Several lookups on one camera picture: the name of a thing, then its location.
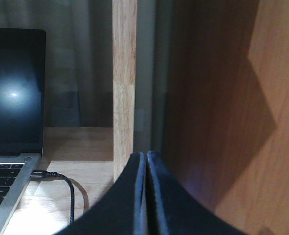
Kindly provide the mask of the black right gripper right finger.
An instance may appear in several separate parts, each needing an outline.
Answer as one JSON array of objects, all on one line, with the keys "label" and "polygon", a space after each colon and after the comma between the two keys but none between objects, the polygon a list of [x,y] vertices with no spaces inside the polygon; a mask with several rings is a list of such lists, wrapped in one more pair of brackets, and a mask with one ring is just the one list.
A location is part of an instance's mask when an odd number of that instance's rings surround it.
[{"label": "black right gripper right finger", "polygon": [[146,203],[151,235],[241,235],[195,200],[156,151],[147,153]]}]

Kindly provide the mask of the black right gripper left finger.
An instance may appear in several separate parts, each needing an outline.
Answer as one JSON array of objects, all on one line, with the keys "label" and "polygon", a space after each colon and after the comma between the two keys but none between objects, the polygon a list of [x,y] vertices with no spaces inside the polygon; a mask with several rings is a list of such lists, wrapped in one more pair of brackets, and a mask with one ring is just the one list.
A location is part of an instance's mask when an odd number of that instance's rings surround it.
[{"label": "black right gripper left finger", "polygon": [[112,187],[58,235],[143,235],[144,155],[135,152]]}]

